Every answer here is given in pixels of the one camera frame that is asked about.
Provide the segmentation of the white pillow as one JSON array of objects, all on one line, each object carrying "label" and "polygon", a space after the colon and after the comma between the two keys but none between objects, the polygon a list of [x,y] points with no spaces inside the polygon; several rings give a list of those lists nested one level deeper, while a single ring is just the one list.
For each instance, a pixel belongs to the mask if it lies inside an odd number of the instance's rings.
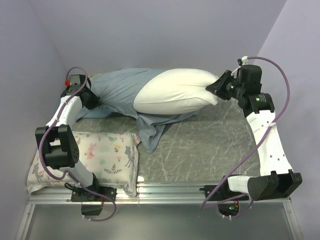
[{"label": "white pillow", "polygon": [[205,70],[175,68],[152,78],[138,92],[133,108],[144,114],[177,115],[197,111],[218,103],[206,90],[219,78]]}]

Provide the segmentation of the blue-grey pillowcase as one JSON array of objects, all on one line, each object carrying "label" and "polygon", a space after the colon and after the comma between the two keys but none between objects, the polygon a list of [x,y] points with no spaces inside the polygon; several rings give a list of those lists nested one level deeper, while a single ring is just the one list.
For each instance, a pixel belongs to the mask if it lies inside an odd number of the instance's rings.
[{"label": "blue-grey pillowcase", "polygon": [[136,119],[137,134],[148,154],[152,154],[161,139],[161,136],[172,124],[196,116],[200,107],[194,110],[174,110],[165,114],[170,107],[152,107],[154,114],[144,113],[134,108],[134,100],[140,91],[151,81],[165,73],[166,69],[128,68],[113,72],[102,73],[91,80],[91,92],[98,97],[98,105],[92,110],[83,107],[76,119],[104,118],[111,113],[119,113]]}]

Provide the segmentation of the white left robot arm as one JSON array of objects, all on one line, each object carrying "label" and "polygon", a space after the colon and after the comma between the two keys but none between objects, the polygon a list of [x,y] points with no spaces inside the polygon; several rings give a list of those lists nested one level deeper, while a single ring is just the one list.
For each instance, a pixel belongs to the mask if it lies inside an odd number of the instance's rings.
[{"label": "white left robot arm", "polygon": [[85,198],[96,201],[101,195],[99,182],[80,161],[80,150],[71,125],[82,109],[96,107],[99,98],[91,92],[91,81],[86,73],[68,74],[65,84],[66,89],[52,119],[35,130],[39,160],[52,179],[61,181],[69,177],[76,188],[83,188]]}]

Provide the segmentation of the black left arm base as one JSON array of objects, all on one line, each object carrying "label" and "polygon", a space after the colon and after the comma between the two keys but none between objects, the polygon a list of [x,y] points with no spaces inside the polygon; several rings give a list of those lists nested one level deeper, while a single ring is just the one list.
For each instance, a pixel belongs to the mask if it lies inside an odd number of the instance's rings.
[{"label": "black left arm base", "polygon": [[[99,216],[104,203],[109,202],[104,197],[89,193],[83,188],[76,187],[70,183],[65,183],[64,187],[71,190],[70,201],[72,203],[81,203],[81,213],[85,217]],[[116,199],[116,188],[98,185],[96,189],[98,194],[108,197],[113,201]]]}]

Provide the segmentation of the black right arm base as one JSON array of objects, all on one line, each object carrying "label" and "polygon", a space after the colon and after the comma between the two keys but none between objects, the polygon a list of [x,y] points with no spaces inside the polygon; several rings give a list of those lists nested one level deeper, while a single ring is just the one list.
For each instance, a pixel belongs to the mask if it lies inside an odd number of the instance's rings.
[{"label": "black right arm base", "polygon": [[[208,197],[209,194],[217,187],[217,184],[214,185],[204,185],[203,188],[200,188],[201,191],[204,192],[205,197]],[[229,189],[227,183],[224,183],[222,187],[220,187],[214,195],[209,199],[209,201],[220,202],[232,197],[236,197],[242,195],[241,192],[234,192]],[[218,212],[222,215],[222,217],[235,217],[240,213],[240,203],[239,201],[247,201],[249,200],[248,195],[244,195],[239,198],[235,198],[232,200],[232,203],[223,203],[217,206]]]}]

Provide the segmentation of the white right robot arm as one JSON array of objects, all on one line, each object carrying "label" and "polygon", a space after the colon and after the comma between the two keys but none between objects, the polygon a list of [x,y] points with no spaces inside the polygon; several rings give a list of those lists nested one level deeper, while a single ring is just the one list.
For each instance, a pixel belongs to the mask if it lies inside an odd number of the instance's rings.
[{"label": "white right robot arm", "polygon": [[262,69],[257,65],[244,64],[235,71],[226,70],[206,90],[222,100],[235,99],[242,109],[254,136],[260,164],[259,176],[235,175],[248,157],[239,162],[204,200],[221,202],[250,198],[253,201],[285,199],[301,185],[303,179],[294,172],[283,149],[276,121],[272,97],[262,93]]}]

